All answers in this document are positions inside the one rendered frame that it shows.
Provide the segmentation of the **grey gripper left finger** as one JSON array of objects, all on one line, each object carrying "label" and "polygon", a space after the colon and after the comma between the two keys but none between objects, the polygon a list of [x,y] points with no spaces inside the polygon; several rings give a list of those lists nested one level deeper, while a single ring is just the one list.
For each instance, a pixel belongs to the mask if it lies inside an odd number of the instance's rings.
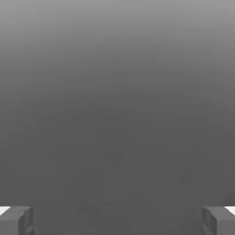
[{"label": "grey gripper left finger", "polygon": [[34,208],[0,206],[0,235],[35,235]]}]

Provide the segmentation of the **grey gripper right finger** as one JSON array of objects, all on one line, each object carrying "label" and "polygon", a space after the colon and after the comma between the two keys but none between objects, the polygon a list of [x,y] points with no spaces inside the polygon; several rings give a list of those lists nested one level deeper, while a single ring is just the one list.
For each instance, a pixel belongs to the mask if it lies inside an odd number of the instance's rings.
[{"label": "grey gripper right finger", "polygon": [[203,207],[202,235],[235,235],[235,206]]}]

